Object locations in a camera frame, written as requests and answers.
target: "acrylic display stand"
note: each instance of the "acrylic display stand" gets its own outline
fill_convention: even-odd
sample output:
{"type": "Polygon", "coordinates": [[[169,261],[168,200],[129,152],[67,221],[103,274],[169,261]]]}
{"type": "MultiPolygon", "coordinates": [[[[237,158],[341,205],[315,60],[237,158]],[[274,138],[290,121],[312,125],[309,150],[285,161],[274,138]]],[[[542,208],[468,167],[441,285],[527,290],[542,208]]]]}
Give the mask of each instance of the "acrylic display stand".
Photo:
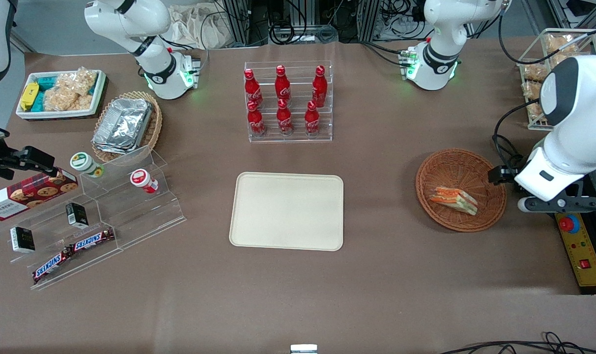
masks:
{"type": "MultiPolygon", "coordinates": [[[[538,36],[535,38],[535,40],[531,43],[531,45],[529,45],[527,50],[525,50],[525,52],[520,56],[520,58],[518,58],[518,60],[524,60],[527,62],[533,61],[534,59],[530,58],[531,56],[530,56],[529,52],[536,45],[540,45],[542,47],[542,57],[546,57],[547,54],[549,54],[549,52],[551,51],[547,48],[547,46],[545,45],[545,42],[543,40],[543,38],[546,34],[557,34],[557,35],[572,34],[577,37],[577,36],[581,36],[585,33],[591,32],[591,31],[593,31],[593,30],[592,29],[571,29],[571,30],[570,29],[544,29],[542,32],[540,32],[540,34],[538,34],[538,36]]],[[[578,47],[578,51],[577,51],[577,53],[571,53],[572,55],[596,54],[596,34],[591,34],[590,36],[587,36],[583,40],[580,40],[579,42],[576,43],[576,46],[578,47]]],[[[547,72],[551,72],[551,70],[553,69],[551,59],[546,59],[545,61],[542,62],[543,65],[545,65],[545,67],[547,68],[547,72]]],[[[518,64],[518,69],[520,70],[520,82],[522,84],[524,84],[525,83],[525,65],[518,64]]],[[[525,103],[527,103],[527,102],[529,102],[529,99],[527,97],[525,97],[525,103]]],[[[529,117],[529,121],[527,122],[527,128],[531,129],[531,130],[546,130],[546,131],[553,130],[553,125],[548,123],[547,119],[543,119],[543,118],[544,118],[544,114],[540,114],[536,117],[529,117]]]]}
{"type": "Polygon", "coordinates": [[[44,289],[185,221],[178,199],[167,186],[163,173],[166,165],[155,151],[148,147],[139,148],[103,164],[104,173],[100,178],[81,174],[82,190],[78,188],[0,221],[0,238],[8,240],[6,250],[10,262],[26,267],[25,284],[32,285],[32,272],[65,246],[109,227],[114,229],[114,239],[72,256],[32,289],[44,289]],[[158,181],[158,191],[148,194],[130,183],[131,172],[138,168],[145,168],[158,181]],[[86,208],[88,228],[80,230],[68,224],[66,204],[70,202],[86,208]],[[15,226],[32,231],[34,252],[22,254],[12,251],[10,229],[15,226]]]}
{"type": "MultiPolygon", "coordinates": [[[[246,69],[252,69],[255,78],[260,84],[260,92],[263,102],[259,107],[262,114],[263,123],[266,128],[266,134],[257,138],[253,136],[249,125],[248,136],[250,143],[279,143],[279,142],[313,142],[313,141],[331,141],[333,139],[333,66],[329,60],[313,60],[301,62],[247,62],[246,69]],[[276,98],[276,89],[274,82],[276,80],[276,66],[284,65],[286,76],[291,82],[291,122],[293,123],[293,134],[288,137],[280,134],[276,111],[278,110],[278,99],[276,98]],[[326,69],[324,77],[328,82],[326,101],[324,107],[318,108],[320,113],[320,134],[309,139],[305,131],[304,114],[307,112],[307,103],[311,101],[313,95],[313,79],[315,78],[315,68],[323,65],[326,69]]],[[[244,95],[246,105],[244,112],[248,114],[247,103],[248,96],[244,95]]]]}

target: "white cloth bag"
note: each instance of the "white cloth bag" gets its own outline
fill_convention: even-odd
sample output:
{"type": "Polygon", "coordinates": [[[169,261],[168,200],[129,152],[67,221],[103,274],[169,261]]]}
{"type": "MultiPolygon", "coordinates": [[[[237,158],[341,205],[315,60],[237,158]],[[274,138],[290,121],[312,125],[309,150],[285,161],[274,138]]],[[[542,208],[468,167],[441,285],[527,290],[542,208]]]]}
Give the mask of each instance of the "white cloth bag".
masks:
{"type": "Polygon", "coordinates": [[[201,23],[208,14],[223,11],[221,7],[212,2],[200,2],[193,5],[171,5],[172,42],[195,45],[198,48],[217,49],[226,47],[234,42],[230,32],[228,15],[224,13],[213,14],[204,22],[203,31],[201,23]]]}

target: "cookie box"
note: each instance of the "cookie box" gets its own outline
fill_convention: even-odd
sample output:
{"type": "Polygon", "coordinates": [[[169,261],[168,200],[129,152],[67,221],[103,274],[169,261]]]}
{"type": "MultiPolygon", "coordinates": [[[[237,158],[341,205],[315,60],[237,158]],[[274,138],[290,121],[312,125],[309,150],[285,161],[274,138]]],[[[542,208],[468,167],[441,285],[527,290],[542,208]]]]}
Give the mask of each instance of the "cookie box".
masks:
{"type": "MultiPolygon", "coordinates": [[[[62,119],[77,119],[77,118],[91,118],[91,115],[97,112],[99,108],[99,103],[102,98],[102,94],[104,91],[104,86],[106,83],[106,76],[105,73],[101,70],[94,70],[97,72],[97,79],[95,81],[95,91],[93,92],[93,101],[90,103],[90,108],[87,110],[79,110],[79,111],[53,111],[53,112],[25,112],[22,109],[21,104],[16,107],[16,115],[23,118],[24,120],[62,120],[62,119]]],[[[58,76],[59,74],[68,74],[71,72],[76,72],[76,70],[70,71],[50,71],[50,72],[35,72],[33,74],[29,74],[27,78],[27,82],[21,92],[25,90],[27,85],[30,83],[35,83],[38,81],[39,78],[48,78],[51,76],[58,76]]]]}
{"type": "Polygon", "coordinates": [[[78,187],[77,178],[57,168],[56,177],[39,173],[0,190],[0,220],[8,219],[78,187]]]}

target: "white jar with green lid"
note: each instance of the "white jar with green lid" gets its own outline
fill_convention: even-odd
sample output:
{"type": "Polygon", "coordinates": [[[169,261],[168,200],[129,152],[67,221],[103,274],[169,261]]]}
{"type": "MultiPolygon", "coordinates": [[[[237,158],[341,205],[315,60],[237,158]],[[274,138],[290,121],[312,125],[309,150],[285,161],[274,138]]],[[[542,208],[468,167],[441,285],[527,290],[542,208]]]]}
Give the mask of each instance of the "white jar with green lid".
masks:
{"type": "Polygon", "coordinates": [[[71,167],[88,177],[98,178],[103,175],[103,166],[93,160],[86,152],[78,152],[71,157],[71,167]]]}

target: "aluminum foil container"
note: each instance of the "aluminum foil container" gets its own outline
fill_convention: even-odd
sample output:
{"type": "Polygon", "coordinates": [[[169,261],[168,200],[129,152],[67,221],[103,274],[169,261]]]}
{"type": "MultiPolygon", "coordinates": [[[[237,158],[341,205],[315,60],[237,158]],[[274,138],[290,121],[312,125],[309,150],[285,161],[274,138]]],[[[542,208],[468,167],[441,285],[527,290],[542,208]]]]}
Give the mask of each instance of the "aluminum foil container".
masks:
{"type": "Polygon", "coordinates": [[[119,98],[112,102],[92,143],[102,151],[125,154],[138,148],[149,123],[152,105],[144,99],[119,98]]]}

